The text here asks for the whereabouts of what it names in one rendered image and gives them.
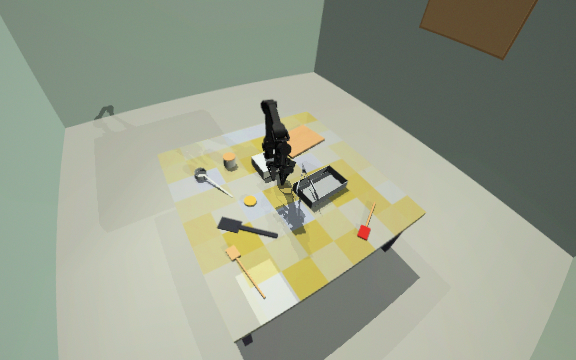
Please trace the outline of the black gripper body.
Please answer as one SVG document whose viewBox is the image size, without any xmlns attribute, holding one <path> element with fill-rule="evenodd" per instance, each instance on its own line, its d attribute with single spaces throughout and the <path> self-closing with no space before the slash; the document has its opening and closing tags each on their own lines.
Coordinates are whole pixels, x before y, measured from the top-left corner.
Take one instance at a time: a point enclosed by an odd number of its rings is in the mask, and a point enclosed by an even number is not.
<svg viewBox="0 0 576 360">
<path fill-rule="evenodd" d="M 291 166 L 285 166 L 285 158 L 287 158 L 287 155 L 282 155 L 280 153 L 275 153 L 273 154 L 274 156 L 274 161 L 267 161 L 266 162 L 266 166 L 269 168 L 279 168 L 279 171 L 281 173 L 293 173 L 294 172 L 294 168 Z"/>
</svg>

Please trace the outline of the light wooden board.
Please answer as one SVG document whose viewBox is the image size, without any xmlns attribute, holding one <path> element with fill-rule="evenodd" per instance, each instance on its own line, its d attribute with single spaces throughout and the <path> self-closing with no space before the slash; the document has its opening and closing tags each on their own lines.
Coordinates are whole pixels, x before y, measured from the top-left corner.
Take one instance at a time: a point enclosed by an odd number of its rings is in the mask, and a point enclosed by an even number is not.
<svg viewBox="0 0 576 360">
<path fill-rule="evenodd" d="M 290 141 L 287 141 L 287 143 L 290 144 L 292 148 L 291 153 L 288 155 L 290 158 L 296 157 L 297 155 L 325 140 L 323 136 L 316 133 L 312 129 L 305 127 L 304 125 L 298 126 L 288 131 L 288 133 L 290 136 Z"/>
</svg>

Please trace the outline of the grey cylinder with orange top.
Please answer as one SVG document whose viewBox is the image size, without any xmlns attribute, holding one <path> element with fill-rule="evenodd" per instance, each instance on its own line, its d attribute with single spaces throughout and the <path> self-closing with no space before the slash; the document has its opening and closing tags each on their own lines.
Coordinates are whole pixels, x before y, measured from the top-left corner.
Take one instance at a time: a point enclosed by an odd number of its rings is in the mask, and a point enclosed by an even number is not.
<svg viewBox="0 0 576 360">
<path fill-rule="evenodd" d="M 223 155 L 224 166 L 233 168 L 235 166 L 236 155 L 232 152 L 227 152 Z"/>
</svg>

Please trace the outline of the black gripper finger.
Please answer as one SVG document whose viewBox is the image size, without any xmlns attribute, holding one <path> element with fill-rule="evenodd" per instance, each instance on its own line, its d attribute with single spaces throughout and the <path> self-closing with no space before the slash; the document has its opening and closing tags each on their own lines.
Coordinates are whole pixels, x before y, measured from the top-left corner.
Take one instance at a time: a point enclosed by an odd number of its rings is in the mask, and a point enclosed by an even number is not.
<svg viewBox="0 0 576 360">
<path fill-rule="evenodd" d="M 272 178 L 272 181 L 275 181 L 276 171 L 277 171 L 279 168 L 269 168 L 269 167 L 267 167 L 267 169 L 268 169 L 268 171 L 269 171 L 269 173 L 270 173 L 270 176 L 271 176 L 271 178 Z"/>
<path fill-rule="evenodd" d="M 279 172 L 280 182 L 281 182 L 281 185 L 282 185 L 282 186 L 284 185 L 284 183 L 285 183 L 285 181 L 286 181 L 286 178 L 287 178 L 288 175 L 290 175 L 290 174 L 292 174 L 292 173 L 281 173 L 281 172 Z"/>
</svg>

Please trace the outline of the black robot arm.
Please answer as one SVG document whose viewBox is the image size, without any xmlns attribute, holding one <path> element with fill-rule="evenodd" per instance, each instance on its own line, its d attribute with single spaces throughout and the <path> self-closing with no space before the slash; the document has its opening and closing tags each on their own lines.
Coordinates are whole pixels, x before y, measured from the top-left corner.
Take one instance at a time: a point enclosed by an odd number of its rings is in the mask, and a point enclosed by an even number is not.
<svg viewBox="0 0 576 360">
<path fill-rule="evenodd" d="M 289 155 L 291 153 L 291 146 L 287 143 L 290 141 L 290 136 L 283 125 L 280 122 L 280 118 L 277 111 L 277 101 L 264 100 L 261 103 L 261 109 L 265 115 L 265 132 L 266 135 L 263 138 L 262 149 L 265 151 L 263 153 L 266 159 L 274 158 L 273 150 L 275 153 L 280 153 L 282 155 Z M 295 167 L 296 162 L 292 161 L 291 158 L 285 158 L 285 166 Z"/>
</svg>

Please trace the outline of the grey spatula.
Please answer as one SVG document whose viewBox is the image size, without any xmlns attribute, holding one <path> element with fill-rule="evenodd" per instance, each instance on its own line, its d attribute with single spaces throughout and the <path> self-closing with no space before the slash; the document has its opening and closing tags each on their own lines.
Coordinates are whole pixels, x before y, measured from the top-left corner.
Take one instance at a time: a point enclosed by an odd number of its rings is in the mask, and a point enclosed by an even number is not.
<svg viewBox="0 0 576 360">
<path fill-rule="evenodd" d="M 223 217 L 221 218 L 221 220 L 218 223 L 218 229 L 222 229 L 222 230 L 226 230 L 226 231 L 231 231 L 231 232 L 235 232 L 238 233 L 239 229 L 241 230 L 245 230 L 245 231 L 249 231 L 249 232 L 253 232 L 253 233 L 257 233 L 257 234 L 262 234 L 262 235 L 266 235 L 266 236 L 270 236 L 270 237 L 274 237 L 277 238 L 278 234 L 275 233 L 271 233 L 271 232 L 267 232 L 267 231 L 262 231 L 262 230 L 258 230 L 255 229 L 253 227 L 250 226 L 245 226 L 242 225 L 243 222 L 238 221 L 236 219 L 232 219 L 232 218 L 228 218 L 228 217 Z"/>
</svg>

